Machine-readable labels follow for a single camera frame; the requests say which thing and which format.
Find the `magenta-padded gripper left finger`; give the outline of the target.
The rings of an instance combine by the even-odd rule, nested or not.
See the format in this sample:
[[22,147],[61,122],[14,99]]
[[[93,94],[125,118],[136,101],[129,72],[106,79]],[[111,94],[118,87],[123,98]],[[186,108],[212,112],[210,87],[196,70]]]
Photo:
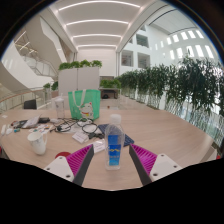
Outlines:
[[67,157],[58,156],[44,170],[81,186],[93,155],[94,147],[88,145]]

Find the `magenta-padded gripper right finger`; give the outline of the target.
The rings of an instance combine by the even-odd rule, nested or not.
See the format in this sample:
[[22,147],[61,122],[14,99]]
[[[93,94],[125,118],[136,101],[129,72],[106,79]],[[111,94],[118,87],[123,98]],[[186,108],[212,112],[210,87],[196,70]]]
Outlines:
[[182,169],[166,154],[154,154],[138,145],[129,145],[129,154],[143,186]]

